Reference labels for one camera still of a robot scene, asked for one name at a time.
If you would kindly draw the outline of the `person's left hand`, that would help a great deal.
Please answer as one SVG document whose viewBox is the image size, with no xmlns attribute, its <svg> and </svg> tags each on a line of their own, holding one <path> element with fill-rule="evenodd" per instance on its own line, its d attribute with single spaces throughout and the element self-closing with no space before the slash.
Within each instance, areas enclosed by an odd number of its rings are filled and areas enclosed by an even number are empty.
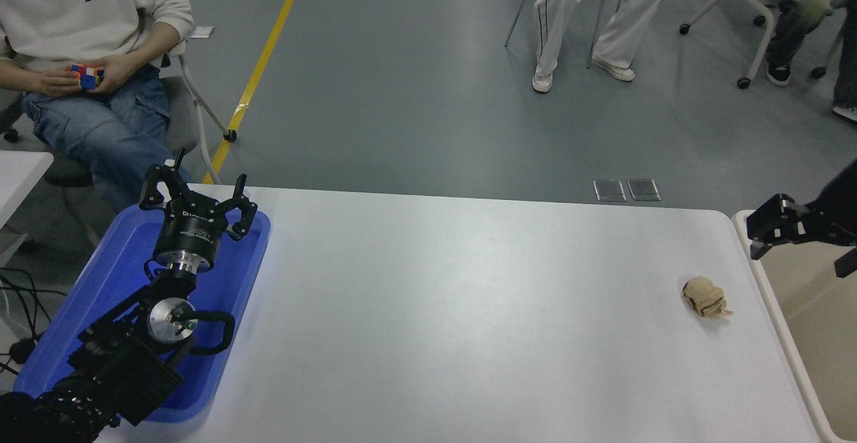
<svg viewBox="0 0 857 443">
<path fill-rule="evenodd" d="M 88 91 L 92 95 L 113 94 L 128 82 L 141 65 L 133 54 L 118 54 L 102 57 L 89 62 L 90 65 L 104 69 L 102 82 L 97 88 Z"/>
</svg>

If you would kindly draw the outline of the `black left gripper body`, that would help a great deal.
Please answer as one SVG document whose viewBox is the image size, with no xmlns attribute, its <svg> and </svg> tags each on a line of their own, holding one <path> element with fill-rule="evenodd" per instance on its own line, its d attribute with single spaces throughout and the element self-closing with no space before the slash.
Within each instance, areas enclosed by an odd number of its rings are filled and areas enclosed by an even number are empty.
<svg viewBox="0 0 857 443">
<path fill-rule="evenodd" d="M 174 198 L 163 208 L 163 226 L 154 246 L 153 257 L 184 251 L 215 260 L 221 236 L 228 225 L 223 212 L 214 213 L 217 199 L 205 195 Z"/>
</svg>

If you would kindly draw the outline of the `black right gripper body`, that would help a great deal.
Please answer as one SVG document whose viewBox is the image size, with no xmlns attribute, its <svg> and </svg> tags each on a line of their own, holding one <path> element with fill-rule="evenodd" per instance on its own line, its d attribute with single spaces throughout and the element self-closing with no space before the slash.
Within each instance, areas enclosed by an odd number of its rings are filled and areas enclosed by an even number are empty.
<svg viewBox="0 0 857 443">
<path fill-rule="evenodd" d="M 845 166 L 811 202 L 828 222 L 855 242 L 856 236 L 856 160 Z"/>
</svg>

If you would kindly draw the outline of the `person's right hand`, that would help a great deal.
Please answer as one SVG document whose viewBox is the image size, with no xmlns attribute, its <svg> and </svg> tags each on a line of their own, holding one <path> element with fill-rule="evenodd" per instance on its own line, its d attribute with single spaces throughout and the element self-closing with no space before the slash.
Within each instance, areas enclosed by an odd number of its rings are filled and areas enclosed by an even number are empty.
<svg viewBox="0 0 857 443">
<path fill-rule="evenodd" d="M 80 79 L 70 69 L 46 69 L 39 73 L 34 92 L 47 96 L 68 96 L 83 90 Z"/>
</svg>

